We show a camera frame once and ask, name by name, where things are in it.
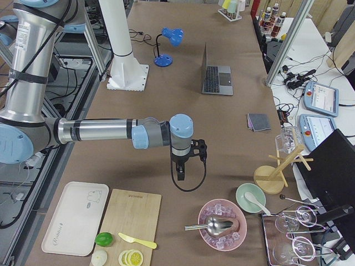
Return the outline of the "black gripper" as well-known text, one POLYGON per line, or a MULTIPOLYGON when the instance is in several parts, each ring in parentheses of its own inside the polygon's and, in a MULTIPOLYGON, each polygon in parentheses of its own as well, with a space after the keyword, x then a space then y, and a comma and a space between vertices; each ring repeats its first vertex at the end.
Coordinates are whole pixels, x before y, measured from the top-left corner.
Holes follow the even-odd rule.
POLYGON ((187 156, 178 156, 175 154, 171 155, 172 161, 175 163, 177 180, 184 181, 185 180, 185 162, 187 161, 187 156))

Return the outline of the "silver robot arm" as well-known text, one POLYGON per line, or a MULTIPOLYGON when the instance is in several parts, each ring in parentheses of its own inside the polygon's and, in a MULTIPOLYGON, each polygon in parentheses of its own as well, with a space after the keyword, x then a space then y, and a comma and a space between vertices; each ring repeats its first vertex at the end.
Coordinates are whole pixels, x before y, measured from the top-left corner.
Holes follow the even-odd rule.
POLYGON ((55 34, 84 14, 83 1, 15 1, 19 20, 9 83, 1 110, 1 163, 26 161, 36 152, 74 141, 130 139, 136 149, 168 146, 171 170, 182 180, 194 156, 192 119, 67 120, 45 118, 41 111, 48 83, 55 34))

